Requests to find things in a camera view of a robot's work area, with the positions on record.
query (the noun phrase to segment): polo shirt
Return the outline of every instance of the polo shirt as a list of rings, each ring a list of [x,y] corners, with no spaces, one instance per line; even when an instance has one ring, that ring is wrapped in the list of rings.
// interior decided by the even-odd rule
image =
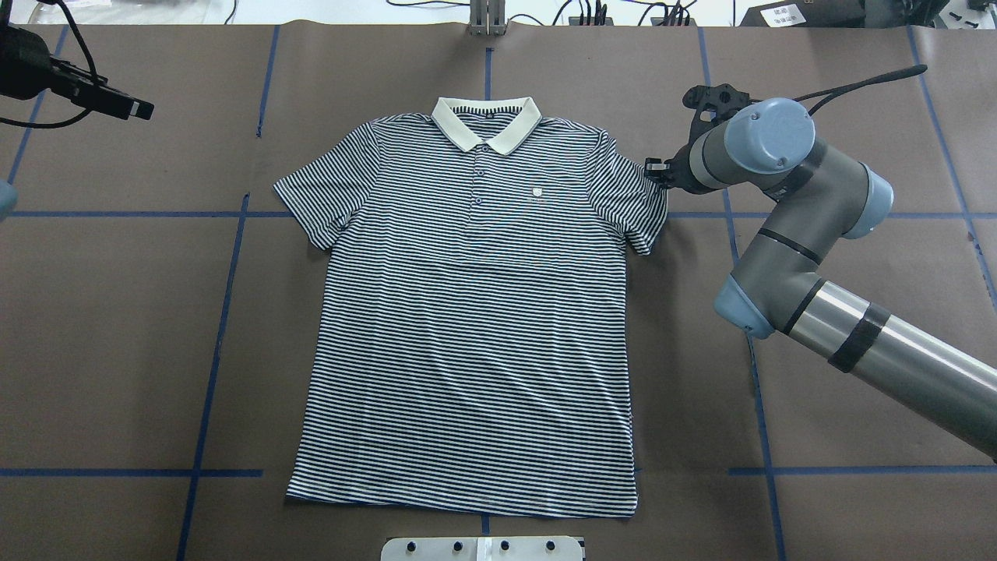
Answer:
[[[442,98],[274,189],[330,255],[288,496],[634,513],[626,254],[667,201],[605,131]]]

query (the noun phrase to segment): black band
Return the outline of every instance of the black band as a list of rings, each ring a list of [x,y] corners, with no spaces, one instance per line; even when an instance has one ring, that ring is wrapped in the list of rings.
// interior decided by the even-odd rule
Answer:
[[[800,244],[797,244],[793,240],[790,240],[789,238],[783,236],[778,232],[773,232],[768,228],[762,228],[761,230],[758,230],[758,233],[761,234],[762,236],[765,236],[766,238],[771,238],[772,240],[779,242],[780,244],[788,247],[789,249],[793,250],[794,252],[800,254],[801,256],[809,259],[810,261],[818,265],[820,265],[821,261],[823,261],[823,259],[821,259],[821,256],[814,253],[810,248],[801,246]]]
[[[825,282],[827,281],[824,279],[820,279],[817,282],[815,282],[813,286],[811,286],[811,290],[807,292],[807,297],[805,297],[803,301],[800,302],[800,305],[797,306],[797,310],[793,312],[793,316],[790,317],[789,321],[787,321],[786,326],[781,329],[783,333],[790,334],[790,332],[793,330],[794,325],[796,325],[797,321],[800,320],[800,316],[804,314],[804,311],[807,309],[807,306],[810,305],[810,302],[814,300],[814,296],[816,296],[817,293],[821,291],[821,288],[824,287]]]
[[[823,139],[817,138],[814,142],[814,147],[811,148],[811,152],[807,154],[807,157],[785,179],[769,187],[763,193],[777,203],[792,195],[813,178],[814,173],[821,166],[827,154],[828,143]]]
[[[889,316],[889,311],[885,308],[871,303],[841,347],[828,358],[831,366],[842,372],[851,372],[879,337]]]

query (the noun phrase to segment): black cable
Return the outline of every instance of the black cable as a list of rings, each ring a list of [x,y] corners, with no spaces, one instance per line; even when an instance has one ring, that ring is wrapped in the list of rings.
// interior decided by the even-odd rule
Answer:
[[[450,0],[426,0],[425,2],[395,2],[395,0],[384,0],[392,6],[425,6],[427,4],[447,4],[448,6],[470,6],[468,2],[451,2]]]
[[[531,15],[529,15],[529,14],[515,14],[514,16],[511,16],[511,17],[509,17],[509,18],[508,18],[508,21],[512,21],[512,20],[514,20],[515,18],[529,18],[529,19],[531,19],[531,20],[535,21],[536,23],[538,23],[538,24],[540,24],[540,25],[543,25],[543,22],[541,22],[540,20],[538,20],[538,19],[534,18],[533,16],[531,16]]]
[[[14,0],[0,0],[0,27],[7,27],[10,24],[10,11],[14,6]]]
[[[814,113],[817,112],[818,109],[826,105],[828,102],[830,102],[834,98],[843,96],[848,92],[853,92],[859,88],[864,88],[865,86],[871,86],[873,84],[884,84],[886,82],[893,82],[896,80],[902,80],[904,78],[917,76],[918,74],[923,74],[924,71],[927,69],[928,69],[927,65],[918,64],[916,66],[911,66],[908,68],[904,68],[902,70],[894,70],[892,72],[887,72],[885,74],[873,76],[872,78],[869,78],[867,80],[862,80],[861,82],[855,82],[854,84],[848,84],[846,86],[838,86],[837,88],[831,88],[830,90],[824,90],[822,92],[816,92],[813,94],[806,94],[805,96],[800,96],[798,98],[795,98],[793,101],[799,102],[817,96],[822,96],[824,94],[828,94],[827,97],[823,98],[822,100],[817,102],[816,105],[811,107],[810,114],[812,116]]]
[[[564,8],[567,8],[567,5],[571,2],[574,2],[574,0],[565,0],[565,2],[561,4],[560,9],[557,10],[557,15],[554,16],[554,21],[550,25],[557,25],[557,20],[560,19],[560,15],[564,12]]]
[[[659,26],[681,25],[681,23],[682,23],[682,12],[684,12],[684,11],[685,11],[685,8],[682,7],[682,2],[680,0],[677,0],[675,2],[675,6],[672,6],[671,10],[665,10],[665,17],[664,17],[664,19],[661,20],[660,23],[658,23],[658,25]]]
[[[87,48],[87,42],[83,40],[83,35],[80,33],[80,28],[76,25],[76,20],[73,19],[73,14],[69,12],[69,8],[66,7],[66,2],[63,0],[55,0],[59,4],[59,8],[62,9],[63,14],[66,16],[66,22],[69,23],[69,28],[73,32],[73,36],[76,37],[77,43],[80,44],[80,50],[83,51],[83,56],[87,58],[87,66],[90,67],[90,79],[93,80],[94,85],[101,83],[101,77],[97,74],[97,65],[94,64],[94,57],[90,54],[90,49]],[[15,121],[13,119],[4,119],[0,117],[0,123],[5,125],[14,125],[15,127],[24,127],[25,129],[61,129],[62,127],[69,127],[75,123],[79,123],[84,119],[84,117],[90,115],[93,112],[91,109],[84,109],[78,113],[75,117],[71,117],[65,121],[60,121],[58,123],[26,123],[24,121]]]
[[[228,25],[228,22],[230,22],[232,18],[235,17],[235,8],[238,7],[239,7],[239,0],[234,0],[234,2],[232,3],[232,13],[228,14],[228,17],[225,18],[225,23],[221,25]]]
[[[643,4],[643,2],[634,2],[634,4]],[[640,20],[637,21],[637,25],[638,26],[640,26],[640,24],[644,23],[644,18],[647,17],[647,12],[650,12],[651,8],[653,8],[655,6],[663,6],[665,8],[665,16],[668,15],[668,8],[669,8],[668,4],[665,4],[664,2],[653,2],[651,4],[647,4],[647,9],[644,10],[644,13],[640,15]]]

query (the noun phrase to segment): white collar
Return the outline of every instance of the white collar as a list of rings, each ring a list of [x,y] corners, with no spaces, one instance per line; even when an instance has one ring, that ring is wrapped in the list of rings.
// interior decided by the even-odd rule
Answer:
[[[518,107],[519,114],[512,119],[512,122],[502,132],[484,141],[474,131],[469,129],[461,121],[461,118],[454,113],[455,107],[470,107],[472,109]],[[469,152],[475,146],[485,143],[499,154],[508,156],[536,128],[536,124],[540,122],[540,110],[536,107],[536,103],[533,102],[533,98],[495,101],[440,98],[436,108],[433,110],[433,120],[440,127],[440,130],[443,131],[443,134],[447,135],[450,142],[457,145],[464,152]]]

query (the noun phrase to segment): black device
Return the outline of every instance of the black device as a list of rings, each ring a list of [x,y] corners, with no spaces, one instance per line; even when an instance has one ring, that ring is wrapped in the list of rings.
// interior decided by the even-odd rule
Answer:
[[[739,24],[742,27],[783,27],[781,24],[770,25],[765,12],[780,8],[799,10],[803,16],[799,23],[787,23],[786,27],[865,27],[864,2],[859,0],[789,0],[774,2],[764,6],[748,8],[744,19]]]
[[[60,4],[74,28],[74,34],[82,39],[61,0],[42,1],[50,5]],[[28,100],[50,89],[74,105],[119,119],[138,117],[147,120],[153,115],[152,103],[108,86],[108,79],[97,74],[93,59],[82,41],[81,47],[91,66],[89,71],[53,57],[45,40],[38,35],[11,27],[12,3],[13,0],[0,0],[0,95]],[[26,125],[10,120],[0,122]]]

